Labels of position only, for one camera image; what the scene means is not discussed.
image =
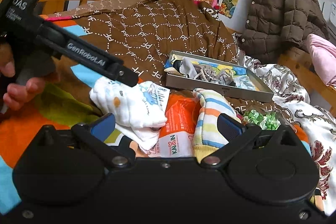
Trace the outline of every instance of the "quilted jacket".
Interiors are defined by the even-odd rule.
[[[311,33],[329,39],[317,0],[252,0],[241,49],[262,64],[277,63],[286,49],[304,48]]]

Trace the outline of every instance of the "jacket sleeve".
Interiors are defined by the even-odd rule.
[[[284,0],[281,40],[300,44],[307,24],[311,0]]]

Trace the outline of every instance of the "red floral pattern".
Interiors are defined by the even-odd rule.
[[[332,148],[329,147],[327,151],[324,151],[323,144],[320,141],[315,141],[311,147],[311,156],[320,172],[319,189],[321,190],[322,199],[327,198],[327,190],[329,189],[328,181],[333,167],[327,163],[331,158],[331,154]]]

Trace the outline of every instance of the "bed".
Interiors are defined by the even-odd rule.
[[[319,188],[325,211],[329,214],[336,209],[336,171],[333,171],[336,158],[332,154],[336,147],[336,122],[328,111],[309,105],[307,90],[300,85],[306,83],[307,77],[306,71],[301,73],[301,66],[295,65],[294,70],[286,59],[282,59],[280,65],[261,65],[256,59],[243,56],[236,49],[234,30],[226,28],[206,3],[189,0],[93,0],[87,3],[89,0],[79,0],[78,8],[63,11],[67,0],[40,1],[45,2],[43,17],[122,58],[144,81],[164,85],[163,64],[171,50],[240,64],[254,71],[274,91],[274,102],[226,99],[240,114],[253,105],[268,110],[278,108],[289,122],[303,128],[320,170]],[[41,125],[68,129],[78,122],[95,121],[101,115],[90,101],[91,88],[87,80],[74,77],[72,68],[76,63],[67,58],[55,62],[61,71],[61,82],[48,85],[43,94],[19,112],[8,112],[0,117],[0,155],[10,167],[15,166]],[[185,90],[174,92],[191,96],[191,92]]]

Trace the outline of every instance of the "striped mitten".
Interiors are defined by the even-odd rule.
[[[225,113],[236,121],[241,121],[233,107],[218,92],[194,89],[193,96],[199,99],[201,105],[193,140],[195,157],[198,162],[201,162],[203,158],[228,143],[228,140],[217,130],[218,116]]]

